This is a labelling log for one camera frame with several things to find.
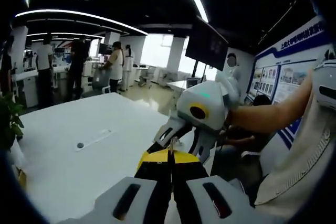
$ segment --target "potted plant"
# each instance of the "potted plant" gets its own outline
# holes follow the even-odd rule
[[[24,128],[19,114],[23,106],[15,103],[11,93],[0,97],[0,150],[8,152],[10,161],[15,165],[17,177],[22,186],[25,187],[25,174],[21,170],[24,163],[24,156],[17,143],[21,139],[23,133],[21,128]]]

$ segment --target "black ceiling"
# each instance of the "black ceiling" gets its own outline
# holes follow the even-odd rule
[[[309,0],[298,0],[284,20],[265,37],[261,37],[282,17],[295,0],[201,0],[209,23],[223,33],[231,46],[256,53],[270,46],[284,35],[292,32],[314,16]],[[146,32],[185,33],[188,29],[167,28],[167,24],[191,24],[199,15],[193,0],[30,0],[29,8],[24,0],[4,0],[7,19],[14,14],[33,9],[67,9],[90,13],[138,27],[144,24],[165,24],[154,28],[140,28]],[[86,21],[120,29],[91,18],[78,18],[66,14],[32,14],[13,20],[13,26],[25,24],[26,20],[63,18]],[[50,32],[72,32],[95,34],[107,28],[65,21],[28,22],[29,34]],[[122,29],[131,34],[129,29]]]

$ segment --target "green light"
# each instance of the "green light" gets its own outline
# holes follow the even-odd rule
[[[210,97],[210,95],[209,95],[209,94],[207,94],[207,93],[202,93],[202,95],[203,95],[204,97],[207,97],[207,98],[209,98],[209,97]]]

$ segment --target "small black circle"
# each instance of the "small black circle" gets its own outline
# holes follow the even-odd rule
[[[190,113],[197,119],[205,119],[205,112],[199,107],[192,106]]]

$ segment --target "black shirt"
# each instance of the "black shirt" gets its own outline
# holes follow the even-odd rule
[[[71,52],[74,55],[71,57],[70,71],[82,73],[84,62],[88,58],[88,48],[85,43],[74,41],[72,42]]]
[[[8,85],[8,71],[10,71],[10,73],[12,71],[12,60],[8,53],[4,53],[2,56],[1,69],[0,69],[0,88],[3,94],[10,91]]]

